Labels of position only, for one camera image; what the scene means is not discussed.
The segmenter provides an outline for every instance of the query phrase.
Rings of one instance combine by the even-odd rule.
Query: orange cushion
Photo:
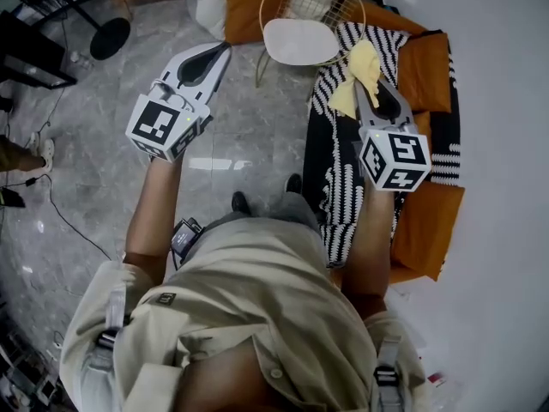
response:
[[[364,11],[366,13],[366,24],[371,26],[378,26],[381,29],[392,31],[406,31],[412,35],[419,35],[427,30],[418,23],[414,23],[413,21],[408,20],[408,18],[395,14],[393,11],[383,9],[374,3],[363,1],[362,5],[364,6]],[[363,22],[362,10],[358,4],[350,5],[349,13],[349,21],[355,21],[357,23]]]
[[[226,0],[225,40],[233,45],[263,41],[259,24],[262,0]],[[265,0],[262,8],[263,25],[274,19],[281,0]]]
[[[427,145],[429,146],[429,155],[432,155],[431,114],[429,112],[414,114],[413,121],[418,126],[418,132],[427,137]]]
[[[465,190],[429,181],[410,192],[396,225],[391,263],[401,264],[436,281],[452,238]]]
[[[398,91],[414,111],[451,112],[446,33],[409,39],[399,50]]]
[[[420,278],[423,276],[415,270],[404,267],[402,264],[391,261],[391,270],[389,272],[389,284],[396,284],[398,282],[411,281],[412,279]]]

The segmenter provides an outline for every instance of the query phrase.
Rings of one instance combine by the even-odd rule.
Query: shirt label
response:
[[[156,302],[162,304],[163,306],[170,306],[174,299],[175,293],[163,293],[159,296]]]

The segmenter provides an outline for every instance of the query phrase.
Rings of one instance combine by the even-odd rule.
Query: marble floor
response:
[[[99,21],[120,15],[111,0],[92,0],[85,9]],[[53,199],[75,227],[111,258],[124,249],[127,226],[142,187],[148,157],[124,135],[140,93],[176,53],[214,40],[189,17],[185,0],[142,3],[133,8],[131,35],[113,58],[86,70],[69,62],[78,83],[62,90],[5,82],[0,94],[13,95],[10,137],[24,144],[51,115],[43,137],[56,144]],[[43,32],[68,50],[88,53],[93,29],[75,13],[49,21]],[[232,60],[210,106],[214,121],[184,157],[177,217],[201,224],[230,210],[231,195],[243,191],[262,213],[282,193],[290,173],[301,172],[307,130],[306,99],[314,70],[272,64],[255,88],[260,45],[233,47]],[[11,173],[9,183],[29,176]],[[4,185],[6,178],[0,176]],[[25,209],[6,209],[0,245],[0,294],[8,312],[51,364],[59,350],[54,331],[66,331],[102,254],[74,233],[49,201],[47,179],[16,188]]]

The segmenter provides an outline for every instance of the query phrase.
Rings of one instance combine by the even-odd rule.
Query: sneaker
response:
[[[237,191],[232,194],[231,206],[233,212],[242,212],[243,214],[251,216],[251,210],[250,206],[248,205],[248,200],[246,200],[246,197],[242,192]]]
[[[55,153],[55,145],[51,139],[45,139],[40,155],[45,160],[45,165],[42,168],[44,173],[50,173],[53,168],[53,155]]]
[[[286,180],[286,185],[284,187],[286,192],[295,192],[296,194],[301,194],[301,189],[303,188],[303,180],[299,174],[292,174],[288,180]]]
[[[28,149],[32,155],[40,155],[40,134],[31,133],[31,138],[28,140]]]

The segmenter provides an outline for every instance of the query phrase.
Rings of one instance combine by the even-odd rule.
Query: beige shirt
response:
[[[391,335],[402,337],[397,368],[413,410],[427,410],[425,375],[401,323],[387,312],[363,321],[326,263],[315,232],[263,218],[205,233],[182,269],[156,288],[135,266],[105,263],[69,326],[63,384],[82,412],[168,412],[190,362],[251,339],[267,383],[300,408],[370,410],[377,348]],[[117,335],[107,380],[98,383],[82,368],[121,282],[131,320]]]

